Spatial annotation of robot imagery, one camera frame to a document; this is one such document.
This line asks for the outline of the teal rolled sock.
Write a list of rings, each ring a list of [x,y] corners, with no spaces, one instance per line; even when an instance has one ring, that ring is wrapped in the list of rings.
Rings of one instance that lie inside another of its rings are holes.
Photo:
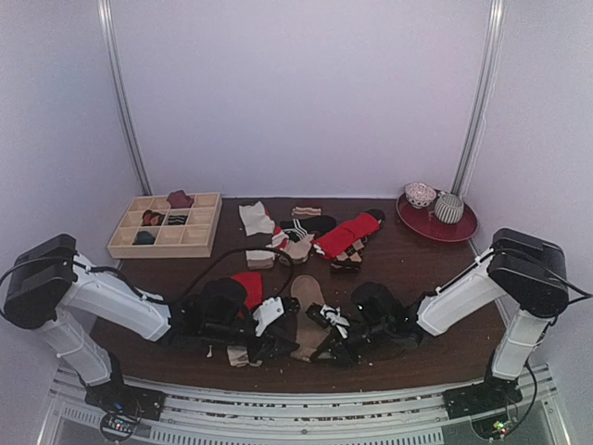
[[[154,245],[155,242],[156,237],[148,231],[139,231],[133,240],[135,246],[151,246]]]

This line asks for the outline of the tan sock pair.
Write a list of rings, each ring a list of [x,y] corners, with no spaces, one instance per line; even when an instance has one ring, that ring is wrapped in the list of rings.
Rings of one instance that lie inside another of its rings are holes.
[[[281,241],[278,248],[283,251],[295,265],[305,263],[308,260],[309,252],[312,247],[314,234],[305,235],[297,241],[291,240],[287,235]]]

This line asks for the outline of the beige white folded sock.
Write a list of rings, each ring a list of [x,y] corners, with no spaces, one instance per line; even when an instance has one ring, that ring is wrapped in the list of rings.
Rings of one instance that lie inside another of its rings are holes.
[[[252,205],[240,206],[239,216],[245,228],[246,236],[271,235],[274,232],[275,222],[261,201]]]

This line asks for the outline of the red black rolled sock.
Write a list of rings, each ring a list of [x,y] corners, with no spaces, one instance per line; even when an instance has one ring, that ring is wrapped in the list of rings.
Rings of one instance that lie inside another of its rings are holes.
[[[146,210],[142,215],[142,226],[160,226],[165,219],[165,215],[152,210]]]

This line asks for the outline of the red folded sock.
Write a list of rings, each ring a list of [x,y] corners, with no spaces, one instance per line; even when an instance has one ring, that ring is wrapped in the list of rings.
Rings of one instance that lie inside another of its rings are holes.
[[[385,213],[379,209],[363,211],[356,218],[337,225],[312,243],[313,250],[327,260],[333,260],[350,248],[356,241],[378,232],[385,221]]]

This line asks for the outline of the red and beige sock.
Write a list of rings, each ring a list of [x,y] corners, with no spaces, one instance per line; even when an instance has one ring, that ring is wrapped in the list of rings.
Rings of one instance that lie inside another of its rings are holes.
[[[237,273],[232,276],[232,279],[245,289],[245,305],[250,312],[262,303],[263,284],[260,273]],[[229,346],[227,348],[227,358],[229,364],[236,368],[242,368],[245,366],[260,367],[262,365],[262,361],[252,361],[249,359],[246,347],[242,346]]]

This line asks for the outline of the left aluminium frame post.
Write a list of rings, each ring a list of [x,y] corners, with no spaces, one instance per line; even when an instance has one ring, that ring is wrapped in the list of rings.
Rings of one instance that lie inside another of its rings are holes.
[[[104,44],[107,50],[107,60],[115,92],[117,111],[124,141],[130,154],[132,168],[144,196],[152,194],[147,170],[133,125],[132,111],[126,94],[124,76],[121,70],[120,54],[117,45],[116,30],[112,14],[112,2],[97,1],[98,17]]]

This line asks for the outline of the red round plate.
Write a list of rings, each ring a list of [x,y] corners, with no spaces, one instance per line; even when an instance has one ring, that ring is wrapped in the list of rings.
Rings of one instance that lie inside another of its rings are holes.
[[[469,240],[475,235],[478,221],[469,206],[465,206],[461,220],[455,224],[445,224],[434,214],[434,205],[427,208],[415,209],[404,194],[400,195],[396,203],[399,219],[413,231],[425,238],[443,242],[459,243]]]

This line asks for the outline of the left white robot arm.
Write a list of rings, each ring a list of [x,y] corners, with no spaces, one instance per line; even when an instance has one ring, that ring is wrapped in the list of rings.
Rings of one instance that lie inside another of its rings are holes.
[[[260,284],[258,273],[207,282],[199,274],[181,295],[165,299],[136,287],[118,268],[92,264],[77,251],[74,237],[60,234],[18,256],[2,274],[1,315],[41,336],[75,371],[87,404],[125,422],[157,421],[165,394],[125,383],[119,359],[90,338],[71,310],[89,312],[168,348],[240,347],[249,362],[257,363],[297,350],[277,323],[300,310],[292,297],[262,298]]]

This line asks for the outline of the right aluminium frame post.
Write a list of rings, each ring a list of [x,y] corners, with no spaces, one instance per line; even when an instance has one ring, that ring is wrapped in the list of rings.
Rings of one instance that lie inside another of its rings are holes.
[[[503,36],[506,2],[492,0],[486,27],[486,38],[478,80],[473,99],[468,128],[462,145],[461,156],[454,176],[451,192],[465,197],[469,190],[477,161],[484,129],[489,99],[494,91],[501,41]]]

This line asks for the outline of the tan brown sock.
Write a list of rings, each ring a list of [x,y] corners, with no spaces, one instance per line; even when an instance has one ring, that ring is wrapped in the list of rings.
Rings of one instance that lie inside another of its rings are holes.
[[[298,299],[301,307],[296,316],[296,343],[299,348],[291,353],[291,357],[302,362],[312,362],[318,347],[330,334],[328,328],[320,327],[306,314],[312,304],[325,304],[321,286],[314,277],[300,275],[294,279],[290,292],[293,298]]]

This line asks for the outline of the striped ceramic cup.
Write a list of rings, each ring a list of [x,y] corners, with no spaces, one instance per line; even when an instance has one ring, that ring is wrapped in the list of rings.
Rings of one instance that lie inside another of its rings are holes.
[[[458,223],[464,212],[464,202],[454,194],[441,192],[435,203],[435,216],[444,224]]]

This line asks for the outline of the aluminium frame post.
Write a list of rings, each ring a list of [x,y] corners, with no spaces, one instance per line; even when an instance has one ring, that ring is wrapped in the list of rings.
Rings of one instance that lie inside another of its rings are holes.
[[[473,99],[468,128],[462,145],[461,156],[454,176],[451,192],[465,197],[469,190],[477,161],[484,129],[489,99],[494,91],[501,41],[503,36],[506,2],[492,0],[486,27],[486,38],[478,80]]]
[[[104,44],[107,50],[107,60],[115,92],[117,111],[124,141],[130,154],[132,168],[144,196],[152,194],[147,170],[133,125],[132,111],[126,94],[124,76],[121,70],[120,54],[117,45],[116,30],[112,14],[112,2],[97,1],[98,17]]]

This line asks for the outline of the white patterned bowl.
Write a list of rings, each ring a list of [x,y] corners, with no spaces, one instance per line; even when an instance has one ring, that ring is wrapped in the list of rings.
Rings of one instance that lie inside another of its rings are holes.
[[[404,192],[406,199],[415,209],[428,207],[437,197],[434,188],[424,183],[409,183],[405,186]]]

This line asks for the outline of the maroon rolled sock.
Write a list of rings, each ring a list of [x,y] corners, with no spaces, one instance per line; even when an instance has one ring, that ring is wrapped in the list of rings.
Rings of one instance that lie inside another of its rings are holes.
[[[168,194],[167,202],[172,209],[189,209],[194,205],[195,197],[178,190]]]

